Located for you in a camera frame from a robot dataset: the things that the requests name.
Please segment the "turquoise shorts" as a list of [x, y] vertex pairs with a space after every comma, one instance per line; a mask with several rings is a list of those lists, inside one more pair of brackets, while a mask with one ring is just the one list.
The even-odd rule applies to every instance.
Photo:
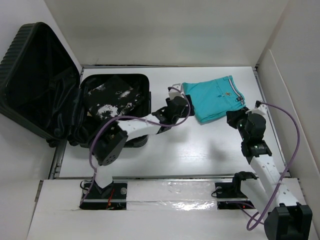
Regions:
[[238, 111], [246, 106], [244, 95], [238, 90], [231, 75], [198, 83], [182, 83], [189, 95], [194, 116], [206, 124], [226, 116], [227, 111]]

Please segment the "black white patterned garment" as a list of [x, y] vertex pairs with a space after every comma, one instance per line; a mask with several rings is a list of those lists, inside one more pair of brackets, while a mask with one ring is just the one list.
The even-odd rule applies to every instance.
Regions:
[[127, 116], [144, 108], [148, 80], [136, 74], [96, 74], [87, 77], [83, 104], [99, 121]]

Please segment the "black ribbed hard-shell suitcase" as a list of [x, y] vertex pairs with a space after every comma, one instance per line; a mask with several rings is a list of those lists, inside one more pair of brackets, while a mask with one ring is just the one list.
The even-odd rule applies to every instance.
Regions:
[[44, 22], [24, 24], [0, 64], [0, 112], [44, 138], [54, 148], [62, 140], [87, 148], [102, 121], [88, 115], [84, 97], [102, 84], [124, 82], [142, 101], [129, 114], [151, 113], [150, 82], [140, 73], [80, 73], [55, 32]]

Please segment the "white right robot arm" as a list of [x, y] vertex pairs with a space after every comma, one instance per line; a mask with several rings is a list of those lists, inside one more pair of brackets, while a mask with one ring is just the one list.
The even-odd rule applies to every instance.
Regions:
[[301, 204], [283, 183], [272, 151], [264, 140], [266, 119], [261, 110], [244, 107], [227, 111], [226, 121], [238, 130], [241, 152], [254, 172], [234, 175], [231, 191], [237, 197], [245, 195], [262, 217], [269, 240], [307, 240], [313, 213]]

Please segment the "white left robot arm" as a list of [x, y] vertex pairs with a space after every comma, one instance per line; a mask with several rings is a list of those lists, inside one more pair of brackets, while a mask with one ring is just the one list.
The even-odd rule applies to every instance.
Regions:
[[143, 136], [158, 135], [184, 123], [193, 116], [190, 95], [178, 94], [166, 99], [167, 106], [145, 116], [118, 116], [105, 123], [94, 137], [89, 148], [89, 164], [93, 169], [87, 197], [94, 191], [101, 199], [113, 190], [113, 177], [109, 165], [120, 155], [126, 143]]

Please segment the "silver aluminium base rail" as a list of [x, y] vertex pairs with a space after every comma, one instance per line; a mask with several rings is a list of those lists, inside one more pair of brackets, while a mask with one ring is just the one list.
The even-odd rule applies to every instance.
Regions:
[[232, 198], [229, 179], [149, 179], [115, 182], [104, 193], [93, 187], [85, 202], [98, 203], [178, 203]]

